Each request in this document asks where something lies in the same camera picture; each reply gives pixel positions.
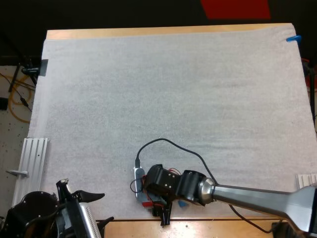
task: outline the wooden table edge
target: wooden table edge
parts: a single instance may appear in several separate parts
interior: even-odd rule
[[[100,38],[100,37],[140,36],[140,35],[248,31],[248,30],[259,30],[259,29],[264,29],[268,27],[277,27],[277,26],[285,26],[285,25],[291,25],[291,23],[48,30],[46,39],[66,40],[66,39]]]

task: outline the black background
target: black background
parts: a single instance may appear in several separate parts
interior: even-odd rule
[[[302,36],[301,55],[317,52],[317,1],[269,0],[271,20],[208,20],[199,0],[11,0],[0,3],[0,32],[24,55],[40,58],[49,29],[192,26],[291,22]],[[0,64],[15,53],[0,41]]]

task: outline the red object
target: red object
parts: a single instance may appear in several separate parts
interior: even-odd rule
[[[201,0],[208,19],[270,19],[267,0]]]
[[[142,202],[142,206],[144,206],[144,207],[153,207],[153,202],[152,201]]]

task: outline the metal bracket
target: metal bracket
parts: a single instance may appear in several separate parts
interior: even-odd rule
[[[7,171],[17,177],[12,206],[29,192],[40,190],[48,143],[47,138],[24,139],[19,169]]]
[[[19,171],[19,170],[7,170],[6,171],[9,174],[12,174],[14,176],[21,175],[22,177],[28,177],[29,173],[27,171]]]

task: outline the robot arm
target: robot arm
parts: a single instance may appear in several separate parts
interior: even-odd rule
[[[287,220],[297,233],[317,237],[317,190],[312,186],[292,193],[226,186],[215,184],[196,171],[176,175],[162,165],[154,165],[145,177],[144,189],[161,196],[167,204],[182,199],[205,206],[217,200],[278,216]]]

